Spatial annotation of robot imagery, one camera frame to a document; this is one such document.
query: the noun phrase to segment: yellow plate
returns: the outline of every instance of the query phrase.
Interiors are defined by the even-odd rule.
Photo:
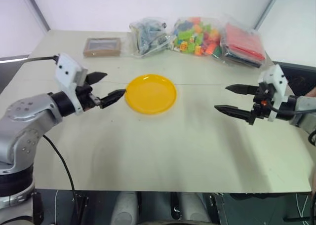
[[[125,99],[134,110],[157,114],[169,109],[176,100],[173,83],[160,75],[142,75],[126,88]]]

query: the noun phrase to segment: red plastic item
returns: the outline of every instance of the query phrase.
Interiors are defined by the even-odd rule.
[[[215,42],[212,42],[206,49],[205,53],[208,55],[212,55],[214,50],[216,49],[217,44]]]
[[[226,46],[236,53],[254,60],[265,60],[265,52],[258,34],[247,32],[228,23],[226,29]]]

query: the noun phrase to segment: bag of red items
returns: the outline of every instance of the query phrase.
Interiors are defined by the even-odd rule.
[[[234,61],[259,68],[266,60],[259,33],[254,29],[244,28],[235,21],[226,23],[221,47],[225,61]]]

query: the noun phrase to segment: plastic bag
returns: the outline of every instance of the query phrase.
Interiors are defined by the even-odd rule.
[[[196,56],[222,56],[221,24],[217,19],[188,17],[180,18],[172,31],[170,49]]]
[[[266,54],[259,33],[243,27],[236,21],[225,24],[221,38],[225,61],[234,61],[259,68],[265,63]]]
[[[129,25],[132,31],[133,55],[143,57],[150,53],[167,49],[169,35],[165,31],[166,23],[152,18],[144,18]]]

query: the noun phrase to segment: white wall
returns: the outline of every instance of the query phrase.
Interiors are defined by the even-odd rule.
[[[128,31],[140,18],[227,13],[254,26],[269,0],[35,0],[51,29]]]
[[[316,67],[316,0],[276,0],[259,31],[272,60]]]
[[[43,36],[24,0],[0,0],[0,58],[30,54]]]

